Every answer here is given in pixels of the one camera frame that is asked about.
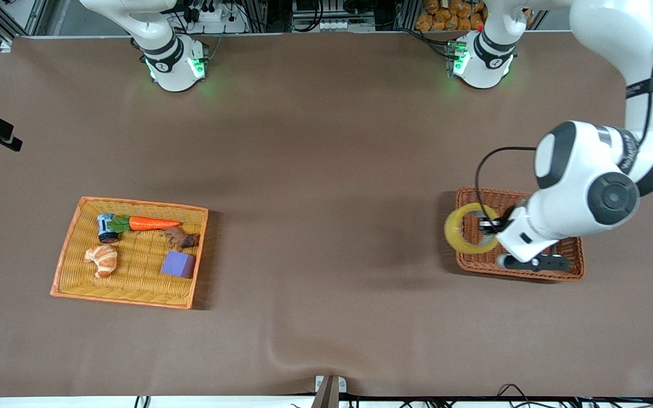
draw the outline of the yellow ring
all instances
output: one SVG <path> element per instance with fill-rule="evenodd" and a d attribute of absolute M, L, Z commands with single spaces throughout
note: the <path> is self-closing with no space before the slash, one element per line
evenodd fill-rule
<path fill-rule="evenodd" d="M 485 212 L 487 212 L 486 215 L 490 217 L 490 219 L 496 219 L 498 217 L 498 214 L 496 214 L 490 207 L 486 206 Z M 471 213 L 477 213 L 480 215 L 484 214 L 478 202 L 471 202 L 470 204 L 466 204 L 465 206 L 459 207 L 459 209 L 451 212 L 448 219 L 445 220 L 445 239 L 448 240 L 450 246 L 458 252 L 470 254 L 486 253 L 498 245 L 498 240 L 495 238 L 495 235 L 490 237 L 486 236 L 485 238 L 487 238 L 487 242 L 482 242 L 479 245 L 472 245 L 465 240 L 460 231 L 462 220 L 466 215 Z"/>

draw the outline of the can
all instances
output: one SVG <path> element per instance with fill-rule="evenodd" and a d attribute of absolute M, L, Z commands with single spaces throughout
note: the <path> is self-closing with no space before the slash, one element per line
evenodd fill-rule
<path fill-rule="evenodd" d="M 105 212 L 97 216 L 97 224 L 99 227 L 99 240 L 103 244 L 111 244 L 117 242 L 117 232 L 107 227 L 107 223 L 115 217 L 114 214 Z"/>

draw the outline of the wicker basket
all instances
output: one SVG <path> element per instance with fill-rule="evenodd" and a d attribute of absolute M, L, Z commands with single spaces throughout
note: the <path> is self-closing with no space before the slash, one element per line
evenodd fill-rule
<path fill-rule="evenodd" d="M 482 202 L 485 206 L 492 207 L 498 216 L 502 216 L 508 207 L 518 204 L 521 199 L 528 196 L 528 193 L 518 193 L 502 189 L 484 189 L 481 188 Z M 460 188 L 455 197 L 455 207 L 477 202 L 475 197 L 475 188 Z M 477 220 L 474 216 L 468 215 L 462 222 L 462 234 L 469 243 L 477 245 L 482 239 L 482 234 L 477 228 Z M 487 253 L 469 255 L 465 253 L 457 254 L 458 265 L 466 271 L 480 272 L 483 274 L 498 274 L 512 277 L 524 277 L 531 279 L 547 279 L 548 281 L 577 282 L 583 278 L 586 266 L 583 263 L 583 246 L 581 238 L 573 237 L 559 241 L 557 245 L 558 253 L 570 261 L 568 271 L 529 271 L 517 269 L 504 269 L 499 267 L 495 262 L 503 253 L 507 251 L 502 245 L 498 244 L 493 250 Z"/>
<path fill-rule="evenodd" d="M 117 248 L 117 268 L 111 276 L 96 278 L 96 266 L 83 263 L 83 255 L 91 246 L 99 245 L 96 217 L 101 213 L 179 220 L 185 232 L 200 234 L 197 247 L 183 250 L 196 258 L 193 278 L 174 277 L 160 271 L 169 249 L 160 231 L 120 234 L 120 241 L 112 244 Z M 120 304 L 191 308 L 207 219 L 208 209 L 201 207 L 82 197 L 67 230 L 50 294 Z"/>

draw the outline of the brown table surface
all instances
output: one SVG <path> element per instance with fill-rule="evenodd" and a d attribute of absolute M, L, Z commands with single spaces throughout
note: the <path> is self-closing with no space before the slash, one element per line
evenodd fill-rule
<path fill-rule="evenodd" d="M 214 39 L 206 39 L 213 44 Z M 653 194 L 584 241 L 585 279 L 461 271 L 440 233 L 488 150 L 567 119 L 621 126 L 624 84 L 567 33 L 531 33 L 472 90 L 405 34 L 223 39 L 190 91 L 127 39 L 0 55 L 0 396 L 653 395 Z M 506 152 L 484 186 L 536 188 Z M 49 296 L 80 196 L 209 207 L 197 305 Z"/>

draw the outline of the blue cube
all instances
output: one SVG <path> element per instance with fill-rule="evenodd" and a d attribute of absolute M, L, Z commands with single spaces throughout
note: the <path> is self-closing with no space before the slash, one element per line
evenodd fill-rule
<path fill-rule="evenodd" d="M 173 275 L 174 277 L 191 279 L 193 277 L 194 266 L 194 256 L 176 250 L 169 250 L 168 255 L 166 255 L 166 261 L 163 262 L 163 268 L 160 271 Z"/>

